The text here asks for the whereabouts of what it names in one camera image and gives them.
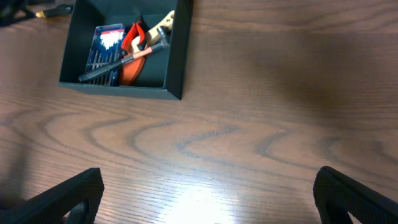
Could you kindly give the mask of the dark green open box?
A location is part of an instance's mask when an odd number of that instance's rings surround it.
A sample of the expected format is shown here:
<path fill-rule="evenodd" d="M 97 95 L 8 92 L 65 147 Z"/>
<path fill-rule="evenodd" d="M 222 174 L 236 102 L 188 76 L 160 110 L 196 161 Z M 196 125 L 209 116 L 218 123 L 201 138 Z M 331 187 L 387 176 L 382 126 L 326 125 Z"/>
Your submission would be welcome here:
<path fill-rule="evenodd" d="M 139 16 L 154 27 L 170 11 L 174 22 L 170 47 L 150 54 L 131 86 L 104 86 L 79 82 L 98 26 L 123 24 L 129 27 Z M 192 7 L 187 0 L 77 0 L 67 35 L 59 84 L 94 95 L 179 100 L 182 97 Z"/>

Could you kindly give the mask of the black yellow screwdriver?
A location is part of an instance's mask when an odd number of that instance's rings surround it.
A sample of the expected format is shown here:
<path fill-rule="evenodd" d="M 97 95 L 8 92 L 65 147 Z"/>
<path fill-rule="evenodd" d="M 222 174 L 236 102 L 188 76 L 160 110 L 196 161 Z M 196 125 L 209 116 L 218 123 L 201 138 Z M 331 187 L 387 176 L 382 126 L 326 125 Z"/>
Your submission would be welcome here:
<path fill-rule="evenodd" d="M 73 12 L 73 8 L 74 8 L 73 4 L 60 4 L 54 8 L 36 12 L 35 16 L 38 18 L 66 16 Z"/>

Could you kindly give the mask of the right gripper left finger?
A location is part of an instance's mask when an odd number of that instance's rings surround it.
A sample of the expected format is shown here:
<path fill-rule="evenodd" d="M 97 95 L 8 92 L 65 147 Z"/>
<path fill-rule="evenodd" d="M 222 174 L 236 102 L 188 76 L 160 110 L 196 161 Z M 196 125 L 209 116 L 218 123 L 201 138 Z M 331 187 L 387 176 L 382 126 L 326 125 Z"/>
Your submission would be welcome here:
<path fill-rule="evenodd" d="M 94 223 L 103 192 L 95 167 L 30 199 L 1 184 L 1 223 Z"/>

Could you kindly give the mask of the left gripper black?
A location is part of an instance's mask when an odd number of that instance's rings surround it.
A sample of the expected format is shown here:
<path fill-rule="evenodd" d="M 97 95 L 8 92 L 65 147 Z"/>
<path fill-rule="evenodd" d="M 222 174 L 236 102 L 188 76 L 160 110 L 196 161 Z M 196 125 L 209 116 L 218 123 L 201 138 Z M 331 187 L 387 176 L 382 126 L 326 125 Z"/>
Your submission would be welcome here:
<path fill-rule="evenodd" d="M 36 18 L 27 8 L 27 0 L 1 0 L 1 27 Z"/>

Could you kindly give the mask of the small claw hammer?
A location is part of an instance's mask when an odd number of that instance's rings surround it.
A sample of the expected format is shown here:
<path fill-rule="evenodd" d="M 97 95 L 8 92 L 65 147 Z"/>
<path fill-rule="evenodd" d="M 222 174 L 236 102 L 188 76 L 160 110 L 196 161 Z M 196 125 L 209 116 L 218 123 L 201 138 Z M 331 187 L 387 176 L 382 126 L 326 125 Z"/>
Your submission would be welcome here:
<path fill-rule="evenodd" d="M 104 65 L 104 66 L 102 66 L 100 68 L 97 68 L 95 70 L 91 70 L 89 72 L 86 72 L 86 73 L 80 75 L 78 77 L 78 80 L 80 82 L 87 82 L 87 81 L 93 80 L 95 78 L 102 77 L 103 75 L 106 75 L 107 73 L 110 73 L 111 71 L 119 68 L 121 65 L 130 63 L 130 62 L 132 62 L 135 59 L 142 58 L 142 57 L 144 57 L 146 55 L 149 55 L 149 54 L 151 54 L 153 52 L 156 52 L 158 50 L 162 50 L 162 49 L 168 48 L 169 47 L 169 43 L 166 40 L 167 28 L 165 26 L 160 26 L 160 27 L 156 28 L 156 31 L 161 36 L 161 39 L 160 39 L 159 43 L 157 43 L 157 44 L 155 44 L 155 45 L 153 45 L 151 47 L 148 47 L 148 48 L 146 48 L 143 51 L 131 54 L 130 56 L 127 56 L 127 57 L 124 57 L 124 58 L 122 58 L 120 60 L 117 60 L 115 62 L 109 63 L 109 64 Z"/>

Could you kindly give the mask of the blue precision screwdriver set case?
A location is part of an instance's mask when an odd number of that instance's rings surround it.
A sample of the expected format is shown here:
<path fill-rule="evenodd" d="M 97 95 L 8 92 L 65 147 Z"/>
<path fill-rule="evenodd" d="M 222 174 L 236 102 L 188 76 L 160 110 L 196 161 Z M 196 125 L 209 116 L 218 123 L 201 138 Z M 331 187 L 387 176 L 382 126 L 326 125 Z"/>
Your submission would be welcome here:
<path fill-rule="evenodd" d="M 85 72 L 99 69 L 120 58 L 121 44 L 125 36 L 123 24 L 98 26 L 95 29 Z M 93 85 L 118 86 L 119 69 L 115 68 L 104 75 L 90 78 Z"/>

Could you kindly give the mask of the orange scraper wooden handle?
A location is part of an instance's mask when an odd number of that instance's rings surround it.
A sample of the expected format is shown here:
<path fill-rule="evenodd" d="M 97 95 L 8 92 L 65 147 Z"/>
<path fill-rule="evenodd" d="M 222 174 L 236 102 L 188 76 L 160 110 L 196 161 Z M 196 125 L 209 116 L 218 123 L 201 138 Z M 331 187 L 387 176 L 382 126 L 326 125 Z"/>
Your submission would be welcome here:
<path fill-rule="evenodd" d="M 145 47 L 145 49 L 160 42 L 161 36 L 156 31 L 156 28 L 158 28 L 160 26 L 165 26 L 167 28 L 167 32 L 172 30 L 172 26 L 174 23 L 174 14 L 175 14 L 175 11 L 170 11 L 153 28 L 150 28 L 148 31 L 144 30 L 144 32 L 146 33 L 146 40 L 147 40 L 147 46 Z M 142 21 L 142 28 L 143 28 L 144 23 L 143 23 L 142 18 L 140 17 L 137 21 Z M 120 85 L 132 85 L 134 80 L 139 76 L 141 70 L 143 69 L 145 62 L 146 62 L 146 56 L 144 56 L 142 58 L 135 59 L 130 63 L 122 65 L 122 67 L 120 69 L 121 74 L 119 75 L 119 84 Z"/>

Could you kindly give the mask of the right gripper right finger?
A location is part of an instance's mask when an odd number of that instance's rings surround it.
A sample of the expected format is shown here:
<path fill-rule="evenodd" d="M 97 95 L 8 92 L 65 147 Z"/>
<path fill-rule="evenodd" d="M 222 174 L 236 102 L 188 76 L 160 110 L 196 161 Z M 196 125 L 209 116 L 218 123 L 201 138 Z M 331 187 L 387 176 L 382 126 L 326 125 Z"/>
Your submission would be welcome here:
<path fill-rule="evenodd" d="M 322 223 L 397 223 L 397 202 L 332 167 L 323 166 L 313 185 Z"/>

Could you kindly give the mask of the orange handled pliers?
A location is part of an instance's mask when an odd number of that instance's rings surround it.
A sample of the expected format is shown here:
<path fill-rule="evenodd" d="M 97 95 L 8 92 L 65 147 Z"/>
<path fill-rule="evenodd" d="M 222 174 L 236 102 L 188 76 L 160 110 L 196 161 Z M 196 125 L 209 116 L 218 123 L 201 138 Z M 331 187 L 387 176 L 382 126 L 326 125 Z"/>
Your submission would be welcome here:
<path fill-rule="evenodd" d="M 127 56 L 138 51 L 143 51 L 147 46 L 146 33 L 142 28 L 142 21 L 132 24 L 121 44 L 121 55 Z"/>

